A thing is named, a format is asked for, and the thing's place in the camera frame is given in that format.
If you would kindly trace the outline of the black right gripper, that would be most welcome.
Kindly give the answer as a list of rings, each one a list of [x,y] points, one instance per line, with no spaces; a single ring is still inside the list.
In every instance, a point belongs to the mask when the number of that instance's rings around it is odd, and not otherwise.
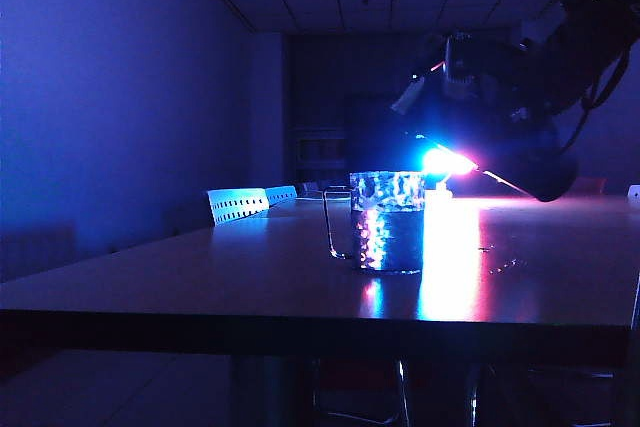
[[[491,116],[500,120],[542,120],[568,108],[568,16],[555,9],[524,23],[523,42],[517,45],[493,38],[477,41],[480,95]],[[470,36],[451,34],[445,45],[443,92],[446,97],[475,97],[476,78],[466,61]]]

